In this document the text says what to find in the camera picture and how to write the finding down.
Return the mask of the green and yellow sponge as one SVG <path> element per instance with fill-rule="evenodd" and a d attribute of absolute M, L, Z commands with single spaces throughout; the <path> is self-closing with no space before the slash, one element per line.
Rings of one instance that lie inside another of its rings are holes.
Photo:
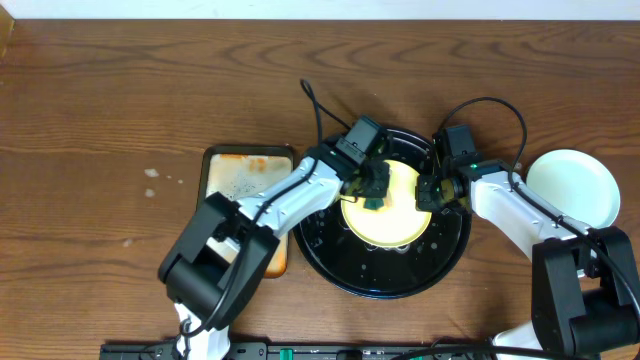
<path fill-rule="evenodd" d="M 363 208 L 371 211 L 377 211 L 384 207 L 383 198 L 366 198 L 363 203 Z"/>

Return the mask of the yellow plate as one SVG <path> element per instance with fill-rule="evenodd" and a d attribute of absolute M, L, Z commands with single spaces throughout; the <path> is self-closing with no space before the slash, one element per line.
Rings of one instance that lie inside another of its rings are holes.
<path fill-rule="evenodd" d="M 390 181 L 381 207 L 366 208 L 366 199 L 349 196 L 342 197 L 340 206 L 347 227 L 358 238 L 373 246 L 396 248 L 418 239 L 427 229 L 432 213 L 416 207 L 419 173 L 399 161 L 386 160 L 386 163 Z"/>

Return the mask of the mint plate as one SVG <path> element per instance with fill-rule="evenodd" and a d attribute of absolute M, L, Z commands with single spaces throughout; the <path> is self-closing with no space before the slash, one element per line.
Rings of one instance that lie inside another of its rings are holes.
<path fill-rule="evenodd" d="M 529 167 L 526 184 L 558 210 L 594 228 L 611 226 L 619 214 L 615 178 L 584 152 L 560 149 L 540 156 Z"/>

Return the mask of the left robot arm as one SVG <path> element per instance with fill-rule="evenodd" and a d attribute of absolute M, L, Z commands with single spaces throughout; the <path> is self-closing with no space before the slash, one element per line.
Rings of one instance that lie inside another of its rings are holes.
<path fill-rule="evenodd" d="M 174 359 L 221 359 L 228 330 L 255 294 L 282 236 L 343 195 L 383 198 L 393 136 L 363 116 L 311 147 L 287 177 L 255 195 L 206 197 L 158 269 L 179 314 Z"/>

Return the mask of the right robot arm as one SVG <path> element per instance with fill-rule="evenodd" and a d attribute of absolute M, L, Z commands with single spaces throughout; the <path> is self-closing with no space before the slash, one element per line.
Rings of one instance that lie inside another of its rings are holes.
<path fill-rule="evenodd" d="M 532 263 L 531 321 L 496 335 L 500 357 L 596 357 L 639 341 L 639 276 L 629 237 L 593 228 L 530 190 L 500 160 L 477 151 L 468 126 L 433 136 L 434 170 L 416 187 L 420 210 L 474 213 Z"/>

